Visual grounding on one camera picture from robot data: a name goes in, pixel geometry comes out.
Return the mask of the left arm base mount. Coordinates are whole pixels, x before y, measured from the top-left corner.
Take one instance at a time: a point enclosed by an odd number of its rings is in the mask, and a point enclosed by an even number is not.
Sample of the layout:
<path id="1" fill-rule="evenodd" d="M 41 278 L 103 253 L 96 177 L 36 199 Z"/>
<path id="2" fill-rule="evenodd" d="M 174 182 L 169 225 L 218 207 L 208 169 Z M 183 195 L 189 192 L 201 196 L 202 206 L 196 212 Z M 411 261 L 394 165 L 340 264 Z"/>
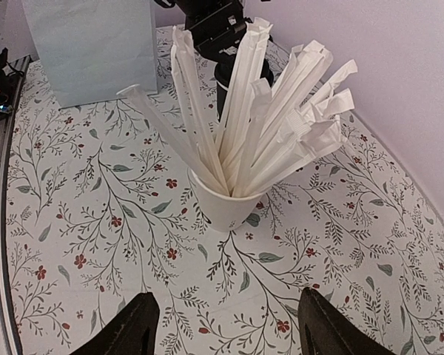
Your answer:
<path id="1" fill-rule="evenodd" d="M 12 67 L 7 57 L 8 49 L 4 48 L 0 53 L 0 121 L 13 112 L 13 99 L 24 77 L 24 72 Z"/>

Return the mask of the light blue paper bag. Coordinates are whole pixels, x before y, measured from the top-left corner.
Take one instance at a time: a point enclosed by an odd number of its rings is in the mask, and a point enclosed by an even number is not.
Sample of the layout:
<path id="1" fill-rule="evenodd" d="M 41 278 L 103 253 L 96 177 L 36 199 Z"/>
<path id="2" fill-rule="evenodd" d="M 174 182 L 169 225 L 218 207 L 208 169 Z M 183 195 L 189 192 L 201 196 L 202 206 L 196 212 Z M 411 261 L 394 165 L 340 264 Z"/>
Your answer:
<path id="1" fill-rule="evenodd" d="M 133 85 L 157 85 L 152 1 L 23 1 L 38 56 L 58 104 L 115 100 Z"/>

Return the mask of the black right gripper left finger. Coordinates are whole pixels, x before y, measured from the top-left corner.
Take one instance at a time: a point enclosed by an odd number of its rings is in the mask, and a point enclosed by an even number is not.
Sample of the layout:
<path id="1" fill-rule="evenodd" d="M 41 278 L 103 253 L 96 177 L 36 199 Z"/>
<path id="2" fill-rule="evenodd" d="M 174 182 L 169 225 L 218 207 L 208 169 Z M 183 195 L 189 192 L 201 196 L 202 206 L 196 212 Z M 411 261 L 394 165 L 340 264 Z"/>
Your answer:
<path id="1" fill-rule="evenodd" d="M 160 308 L 153 293 L 140 293 L 75 355 L 155 354 Z"/>

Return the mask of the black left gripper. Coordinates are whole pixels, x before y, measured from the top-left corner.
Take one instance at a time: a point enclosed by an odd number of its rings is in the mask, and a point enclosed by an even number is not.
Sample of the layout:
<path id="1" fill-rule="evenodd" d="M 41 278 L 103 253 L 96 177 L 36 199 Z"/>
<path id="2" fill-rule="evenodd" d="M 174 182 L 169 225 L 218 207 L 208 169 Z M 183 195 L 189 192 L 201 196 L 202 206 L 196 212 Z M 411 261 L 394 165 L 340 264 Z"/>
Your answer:
<path id="1" fill-rule="evenodd" d="M 226 51 L 240 45 L 254 20 L 243 14 L 240 1 L 157 1 L 169 9 L 178 7 L 185 15 L 185 30 L 176 30 L 173 41 L 177 48 L 199 53 L 215 63 L 233 63 L 234 54 Z"/>

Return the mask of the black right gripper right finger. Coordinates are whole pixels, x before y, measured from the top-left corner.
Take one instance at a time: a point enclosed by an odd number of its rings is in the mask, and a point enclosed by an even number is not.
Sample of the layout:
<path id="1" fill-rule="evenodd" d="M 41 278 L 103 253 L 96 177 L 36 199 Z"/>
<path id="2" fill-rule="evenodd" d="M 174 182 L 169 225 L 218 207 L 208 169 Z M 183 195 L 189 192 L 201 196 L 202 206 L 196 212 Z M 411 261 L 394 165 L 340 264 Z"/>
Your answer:
<path id="1" fill-rule="evenodd" d="M 302 290 L 297 309 L 302 354 L 390 354 L 357 329 L 322 294 Z"/>

